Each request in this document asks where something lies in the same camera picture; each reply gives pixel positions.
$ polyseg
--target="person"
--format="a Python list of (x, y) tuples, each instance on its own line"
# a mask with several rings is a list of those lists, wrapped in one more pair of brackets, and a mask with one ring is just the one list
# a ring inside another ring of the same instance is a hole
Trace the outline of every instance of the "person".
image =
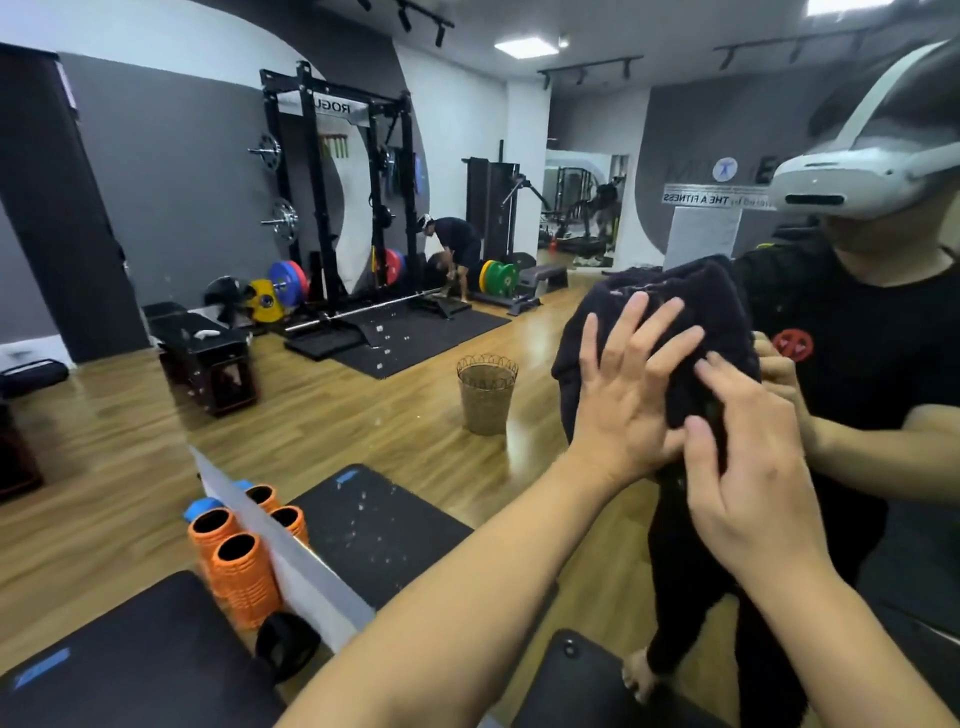
[(637, 328), (647, 303), (644, 293), (631, 298), (600, 357), (597, 319), (588, 319), (569, 450), (382, 609), (277, 728), (476, 726), (594, 520), (623, 488), (681, 451), (698, 532), (760, 605), (825, 722), (956, 728), (830, 564), (790, 404), (710, 355), (696, 371), (725, 404), (726, 472), (717, 471), (706, 421), (667, 428), (667, 380), (704, 333), (688, 329), (650, 355), (683, 302), (674, 299)]
[(476, 228), (459, 217), (441, 217), (434, 219), (422, 215), (418, 227), (427, 237), (436, 235), (444, 246), (438, 263), (440, 270), (447, 273), (445, 293), (459, 278), (460, 300), (467, 302), (467, 273), (480, 263), (483, 241)]
[[(867, 95), (881, 85), (885, 96)], [(960, 192), (960, 42), (854, 74), (813, 115), (810, 133), (827, 143), (786, 162), (771, 197), (822, 216), (822, 227), (734, 269), (765, 386), (795, 406), (829, 554), (853, 585), (884, 533), (887, 498), (960, 503), (960, 343), (951, 334), (960, 329), (960, 269), (938, 243)], [(707, 610), (740, 593), (694, 525), (683, 500), (661, 489), (648, 539), (658, 631), (623, 669), (640, 701), (677, 668)], [(741, 725), (799, 725), (809, 686), (763, 605), (740, 595)]]

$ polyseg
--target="white vr headset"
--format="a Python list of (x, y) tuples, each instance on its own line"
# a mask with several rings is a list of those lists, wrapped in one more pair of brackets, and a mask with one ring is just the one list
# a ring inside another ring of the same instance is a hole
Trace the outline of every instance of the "white vr headset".
[(931, 175), (960, 167), (960, 142), (912, 153), (853, 148), (897, 81), (941, 45), (927, 45), (900, 59), (871, 88), (836, 139), (778, 168), (769, 191), (777, 210), (873, 220), (921, 200)]

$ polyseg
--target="trash can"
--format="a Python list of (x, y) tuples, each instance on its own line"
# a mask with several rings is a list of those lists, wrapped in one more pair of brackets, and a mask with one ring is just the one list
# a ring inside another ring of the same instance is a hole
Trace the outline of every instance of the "trash can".
[(518, 371), (515, 362), (491, 353), (460, 360), (457, 364), (460, 400), (470, 432), (501, 435), (507, 431), (510, 399)]

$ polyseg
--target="hand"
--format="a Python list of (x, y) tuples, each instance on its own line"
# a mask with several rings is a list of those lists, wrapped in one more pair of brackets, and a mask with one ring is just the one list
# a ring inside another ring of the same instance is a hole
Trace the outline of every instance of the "hand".
[(704, 338), (700, 327), (675, 336), (653, 356), (657, 341), (684, 309), (673, 299), (639, 329), (649, 303), (636, 293), (613, 327), (597, 363), (597, 318), (587, 316), (580, 348), (583, 388), (569, 455), (616, 491), (680, 454), (684, 432), (666, 425), (666, 386)]
[(814, 417), (806, 408), (804, 393), (797, 380), (797, 365), (793, 359), (780, 354), (765, 334), (754, 331), (754, 349), (760, 357), (760, 376), (768, 392), (789, 401), (797, 410), (797, 422), (804, 450), (812, 453), (817, 449), (817, 428)]
[(785, 574), (832, 570), (793, 407), (717, 353), (697, 376), (724, 403), (727, 471), (706, 420), (687, 419), (687, 503), (704, 544), (751, 596)]

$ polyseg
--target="barbell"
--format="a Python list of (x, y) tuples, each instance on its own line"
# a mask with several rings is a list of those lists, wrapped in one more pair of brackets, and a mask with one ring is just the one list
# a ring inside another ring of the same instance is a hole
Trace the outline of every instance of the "barbell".
[(271, 133), (263, 133), (260, 135), (258, 144), (259, 146), (247, 151), (252, 155), (258, 155), (263, 165), (271, 172), (275, 172), (283, 158), (283, 149), (280, 147), (280, 143)]
[(419, 293), (415, 293), (412, 296), (403, 296), (402, 298), (393, 299), (392, 301), (375, 303), (374, 305), (364, 306), (363, 308), (356, 308), (352, 311), (344, 311), (343, 313), (334, 314), (333, 316), (330, 316), (329, 314), (326, 314), (326, 313), (320, 313), (319, 315), (321, 318), (317, 319), (316, 321), (304, 321), (302, 324), (294, 324), (291, 327), (285, 328), (284, 332), (295, 333), (296, 331), (303, 331), (306, 328), (314, 328), (314, 327), (322, 326), (323, 324), (326, 324), (330, 321), (343, 319), (343, 318), (346, 318), (347, 316), (352, 316), (353, 314), (356, 314), (356, 313), (365, 313), (366, 311), (373, 311), (375, 308), (383, 308), (384, 306), (393, 305), (394, 303), (411, 301), (412, 299), (418, 299), (422, 296), (433, 296), (434, 294), (440, 293), (443, 290), (444, 290), (443, 288), (433, 288), (432, 290), (429, 290), (429, 291), (420, 291)]
[(261, 220), (260, 225), (274, 228), (274, 240), (278, 243), (292, 243), (300, 234), (300, 216), (297, 210), (282, 197), (274, 200), (273, 219)]

